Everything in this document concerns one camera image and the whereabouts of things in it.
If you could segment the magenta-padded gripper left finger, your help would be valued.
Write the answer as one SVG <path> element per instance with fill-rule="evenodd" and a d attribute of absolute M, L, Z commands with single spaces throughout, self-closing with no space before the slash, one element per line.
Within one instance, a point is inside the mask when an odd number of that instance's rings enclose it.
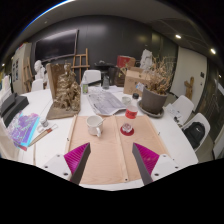
<path fill-rule="evenodd" d="M 90 153 L 90 143 L 85 143 L 65 155 L 55 155 L 42 169 L 79 185 Z"/>

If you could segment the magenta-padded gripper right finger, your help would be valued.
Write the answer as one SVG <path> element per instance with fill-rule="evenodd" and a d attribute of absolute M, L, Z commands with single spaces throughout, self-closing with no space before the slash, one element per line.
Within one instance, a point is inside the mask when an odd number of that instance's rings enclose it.
<path fill-rule="evenodd" d="M 148 185 L 180 169 L 180 166 L 167 154 L 159 155 L 140 144 L 133 144 L 132 153 L 144 185 Z"/>

